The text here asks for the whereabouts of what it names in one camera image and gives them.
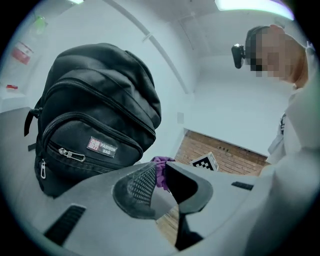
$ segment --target metal zipper pull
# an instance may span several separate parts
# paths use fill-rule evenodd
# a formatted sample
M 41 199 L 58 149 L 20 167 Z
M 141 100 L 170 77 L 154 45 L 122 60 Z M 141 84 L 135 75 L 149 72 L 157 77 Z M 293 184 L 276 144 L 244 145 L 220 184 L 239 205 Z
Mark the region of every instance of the metal zipper pull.
M 46 179 L 46 162 L 45 160 L 42 159 L 42 164 L 41 164 L 41 172 L 40 172 L 40 176 L 42 179 Z
M 63 156 L 65 156 L 67 158 L 70 158 L 70 159 L 77 160 L 79 162 L 84 162 L 86 160 L 86 156 L 84 154 L 78 154 L 78 153 L 75 153 L 75 152 L 67 151 L 63 147 L 59 148 L 59 153 L 60 153 L 60 155 L 63 155 Z M 82 157 L 82 159 L 72 157 L 73 155 Z

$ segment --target fluorescent light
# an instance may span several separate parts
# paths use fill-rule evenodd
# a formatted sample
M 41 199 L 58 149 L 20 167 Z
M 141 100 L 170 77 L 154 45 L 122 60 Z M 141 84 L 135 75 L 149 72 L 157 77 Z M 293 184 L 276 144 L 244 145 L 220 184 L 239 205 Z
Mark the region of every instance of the fluorescent light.
M 81 4 L 84 2 L 84 0 L 69 0 L 69 1 L 75 4 Z
M 290 9 L 271 0 L 215 0 L 219 11 L 228 10 L 258 10 L 274 13 L 294 20 L 295 17 Z

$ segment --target person's ear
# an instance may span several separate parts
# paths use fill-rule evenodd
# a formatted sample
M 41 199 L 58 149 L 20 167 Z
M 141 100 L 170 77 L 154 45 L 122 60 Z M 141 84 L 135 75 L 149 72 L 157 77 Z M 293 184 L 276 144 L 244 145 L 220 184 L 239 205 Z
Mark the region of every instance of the person's ear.
M 269 27 L 273 32 L 276 32 L 277 34 L 285 34 L 285 30 L 278 25 L 271 24 Z

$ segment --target backpack label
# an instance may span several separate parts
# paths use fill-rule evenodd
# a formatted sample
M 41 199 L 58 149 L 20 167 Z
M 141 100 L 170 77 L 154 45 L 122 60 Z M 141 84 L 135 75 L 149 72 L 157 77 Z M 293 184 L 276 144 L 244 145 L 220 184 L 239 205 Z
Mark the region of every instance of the backpack label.
M 107 144 L 101 140 L 98 140 L 94 137 L 91 137 L 89 140 L 88 145 L 86 146 L 86 148 L 88 150 L 92 150 L 95 151 L 97 153 L 100 153 L 102 155 L 105 155 L 107 157 L 111 157 L 114 158 L 116 151 L 117 151 L 117 147 Z

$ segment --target person's hair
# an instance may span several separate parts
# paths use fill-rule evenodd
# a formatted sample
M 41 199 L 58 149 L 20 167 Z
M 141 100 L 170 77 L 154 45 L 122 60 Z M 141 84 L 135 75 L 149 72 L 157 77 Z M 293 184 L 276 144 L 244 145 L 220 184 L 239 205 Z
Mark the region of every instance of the person's hair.
M 262 65 L 258 65 L 256 59 L 257 34 L 261 33 L 263 29 L 267 28 L 269 28 L 269 26 L 255 26 L 246 34 L 245 61 L 248 65 L 250 65 L 251 71 L 262 71 Z

